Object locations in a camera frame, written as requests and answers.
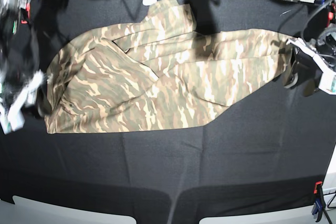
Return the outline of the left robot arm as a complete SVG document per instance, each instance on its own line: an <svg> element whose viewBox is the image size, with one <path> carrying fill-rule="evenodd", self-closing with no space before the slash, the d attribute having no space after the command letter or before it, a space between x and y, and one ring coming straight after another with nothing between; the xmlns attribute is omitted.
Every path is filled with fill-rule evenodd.
<svg viewBox="0 0 336 224"><path fill-rule="evenodd" d="M304 91L305 95L310 96L320 90L329 95L335 95L335 0L315 0L314 3L318 7L310 14L300 32L300 37L286 41L286 45L292 48L292 57L285 71L283 87L290 89L297 84L298 67L303 65L299 62L297 55L302 53L308 56L321 71L319 78L309 81ZM306 41L304 32L308 24L324 9L328 10L326 28L316 39Z"/></svg>

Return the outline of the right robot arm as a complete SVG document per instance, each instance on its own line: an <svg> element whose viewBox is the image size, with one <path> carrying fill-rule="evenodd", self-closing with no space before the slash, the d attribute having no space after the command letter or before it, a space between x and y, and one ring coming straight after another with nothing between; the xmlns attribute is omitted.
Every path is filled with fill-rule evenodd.
<svg viewBox="0 0 336 224"><path fill-rule="evenodd" d="M50 112L46 84L50 77L40 70L37 31L30 19L32 0L1 0L1 128L9 134L23 128L22 109L33 107L43 117ZM30 55L9 58L10 43L20 25L30 31Z"/></svg>

